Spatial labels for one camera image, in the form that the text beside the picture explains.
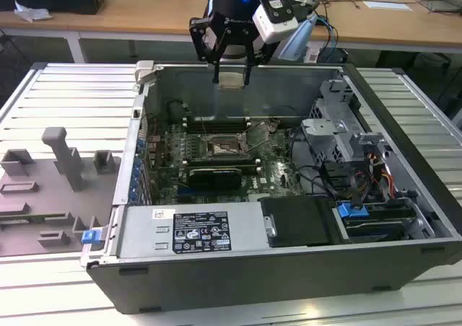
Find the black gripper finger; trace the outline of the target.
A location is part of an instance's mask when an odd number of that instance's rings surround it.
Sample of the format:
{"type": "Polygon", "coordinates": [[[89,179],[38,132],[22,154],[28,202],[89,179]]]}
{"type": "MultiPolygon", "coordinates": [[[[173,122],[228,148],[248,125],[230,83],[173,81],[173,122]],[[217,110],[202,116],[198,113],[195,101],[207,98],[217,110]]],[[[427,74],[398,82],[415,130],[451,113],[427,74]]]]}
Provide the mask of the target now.
{"type": "Polygon", "coordinates": [[[213,84],[219,83],[220,60],[230,41],[230,34],[225,27],[226,17],[213,13],[208,18],[192,17],[189,21],[189,32],[196,54],[200,61],[206,61],[214,67],[213,84]],[[212,47],[206,42],[206,34],[213,32],[215,42],[212,47]]]}
{"type": "Polygon", "coordinates": [[[243,30],[243,41],[245,42],[244,46],[246,55],[243,81],[244,85],[247,86],[250,83],[250,74],[252,72],[252,68],[261,64],[267,64],[279,46],[279,42],[270,44],[264,43],[259,50],[254,51],[254,38],[251,37],[248,30],[243,30]]]}

